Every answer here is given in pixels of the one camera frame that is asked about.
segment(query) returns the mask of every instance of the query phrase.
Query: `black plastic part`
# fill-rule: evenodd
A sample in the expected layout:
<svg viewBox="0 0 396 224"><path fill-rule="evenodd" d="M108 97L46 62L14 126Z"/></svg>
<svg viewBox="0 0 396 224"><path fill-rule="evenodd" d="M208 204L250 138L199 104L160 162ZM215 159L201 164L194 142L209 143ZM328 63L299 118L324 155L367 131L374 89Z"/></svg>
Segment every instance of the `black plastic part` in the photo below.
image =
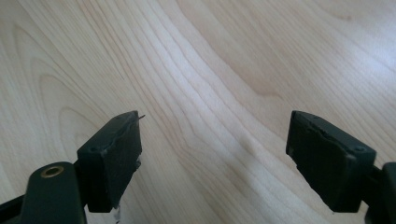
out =
<svg viewBox="0 0 396 224"><path fill-rule="evenodd" d="M389 224L389 213L383 198L383 172L377 167L361 184L361 198L369 205L364 221L366 224Z"/></svg>
<svg viewBox="0 0 396 224"><path fill-rule="evenodd" d="M0 205L0 223L12 223L20 215L23 195Z"/></svg>
<svg viewBox="0 0 396 224"><path fill-rule="evenodd" d="M111 119L78 150L77 166L87 180L84 198L90 212L107 213L119 205L141 152L137 111Z"/></svg>
<svg viewBox="0 0 396 224"><path fill-rule="evenodd" d="M382 198L389 214L389 222L396 224L396 162L382 167Z"/></svg>
<svg viewBox="0 0 396 224"><path fill-rule="evenodd" d="M293 111L286 153L334 212L357 212L375 151L320 117Z"/></svg>
<svg viewBox="0 0 396 224"><path fill-rule="evenodd" d="M55 162L32 173L20 223L86 223L72 163Z"/></svg>

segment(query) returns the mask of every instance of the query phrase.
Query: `wooden surface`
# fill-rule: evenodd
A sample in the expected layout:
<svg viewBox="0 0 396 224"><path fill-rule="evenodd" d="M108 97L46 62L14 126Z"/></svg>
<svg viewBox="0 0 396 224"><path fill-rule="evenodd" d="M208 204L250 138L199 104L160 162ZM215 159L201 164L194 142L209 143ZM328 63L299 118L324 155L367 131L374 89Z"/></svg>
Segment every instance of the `wooden surface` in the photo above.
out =
<svg viewBox="0 0 396 224"><path fill-rule="evenodd" d="M392 0L3 0L0 203L138 110L122 223L362 223L285 154L290 112L396 161L395 21Z"/></svg>

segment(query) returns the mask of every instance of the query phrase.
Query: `clamp jaw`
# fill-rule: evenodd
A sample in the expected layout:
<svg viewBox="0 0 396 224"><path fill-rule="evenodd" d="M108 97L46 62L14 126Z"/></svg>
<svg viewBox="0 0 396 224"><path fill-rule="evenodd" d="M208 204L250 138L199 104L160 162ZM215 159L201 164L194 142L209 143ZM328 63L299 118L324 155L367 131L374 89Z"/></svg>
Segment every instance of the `clamp jaw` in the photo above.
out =
<svg viewBox="0 0 396 224"><path fill-rule="evenodd" d="M291 113L286 153L330 209L356 213L366 223L396 223L396 162L374 166L375 150L318 116Z"/></svg>
<svg viewBox="0 0 396 224"><path fill-rule="evenodd" d="M78 150L78 160L46 165L29 178L24 196L0 205L0 223L86 223L90 212L108 213L140 165L137 111L111 119Z"/></svg>

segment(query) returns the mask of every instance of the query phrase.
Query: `black bracket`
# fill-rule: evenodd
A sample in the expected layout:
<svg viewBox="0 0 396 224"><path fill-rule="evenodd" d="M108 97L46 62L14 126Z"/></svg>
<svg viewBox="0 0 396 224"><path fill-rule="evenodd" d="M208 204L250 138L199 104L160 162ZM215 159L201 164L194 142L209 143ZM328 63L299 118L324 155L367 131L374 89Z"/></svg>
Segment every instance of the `black bracket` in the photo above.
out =
<svg viewBox="0 0 396 224"><path fill-rule="evenodd" d="M0 223L86 223L90 212L108 213L140 165L137 111L111 119L78 150L78 160L44 166L29 178L24 196L0 205Z"/></svg>
<svg viewBox="0 0 396 224"><path fill-rule="evenodd" d="M301 111L291 114L286 153L332 211L355 213L365 201L366 223L396 223L396 162L376 168L375 150Z"/></svg>

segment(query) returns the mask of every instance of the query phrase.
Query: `wooden table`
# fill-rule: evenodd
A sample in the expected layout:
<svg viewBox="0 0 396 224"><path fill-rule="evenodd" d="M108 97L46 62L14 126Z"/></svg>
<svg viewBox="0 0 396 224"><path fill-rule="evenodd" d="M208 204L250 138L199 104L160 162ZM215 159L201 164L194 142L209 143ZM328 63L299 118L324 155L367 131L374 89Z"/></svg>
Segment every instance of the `wooden table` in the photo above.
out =
<svg viewBox="0 0 396 224"><path fill-rule="evenodd" d="M362 223L367 205L332 213L285 154L290 112L396 161L395 21L389 0L3 0L0 203L138 110L122 223Z"/></svg>

